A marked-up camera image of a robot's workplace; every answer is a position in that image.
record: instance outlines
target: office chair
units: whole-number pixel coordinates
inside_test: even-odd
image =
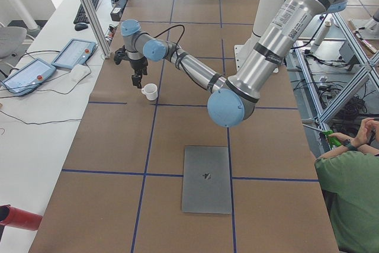
[[[21,27],[6,27],[0,22],[0,64],[6,64],[13,68],[11,64],[2,61],[14,53],[24,42],[27,30]]]

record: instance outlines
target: black mouse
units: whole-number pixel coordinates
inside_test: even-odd
[[[81,31],[81,30],[84,30],[84,29],[87,29],[88,28],[88,24],[86,23],[76,23],[75,24],[75,31]]]

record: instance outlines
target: green tool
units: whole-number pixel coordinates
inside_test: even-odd
[[[332,146],[341,146],[341,142],[339,142],[339,140],[337,140],[336,137],[329,137],[330,134],[333,133],[332,130],[320,130],[320,129],[317,129],[315,127],[311,127],[311,126],[307,126],[306,124],[303,124],[304,127],[308,127],[309,129],[311,130],[316,130],[318,131],[319,133],[323,133],[327,139],[327,142],[329,142],[329,145],[330,147]]]

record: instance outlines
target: keyboard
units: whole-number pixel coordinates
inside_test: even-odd
[[[94,5],[95,10],[96,10],[97,7],[99,6],[99,0],[91,0],[91,1],[92,1],[92,4]],[[87,24],[89,24],[89,20],[88,20],[87,16],[85,15],[84,7],[82,4],[79,6],[78,13],[76,13],[76,17],[75,17],[73,23],[74,24],[76,24],[76,23],[87,23]]]

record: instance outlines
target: blue control panel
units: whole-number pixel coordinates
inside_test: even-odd
[[[37,58],[1,83],[14,96],[22,96],[39,87],[55,70],[54,66]]]
[[[53,60],[52,65],[58,68],[73,69],[83,65],[94,53],[96,43],[80,39],[71,39]]]

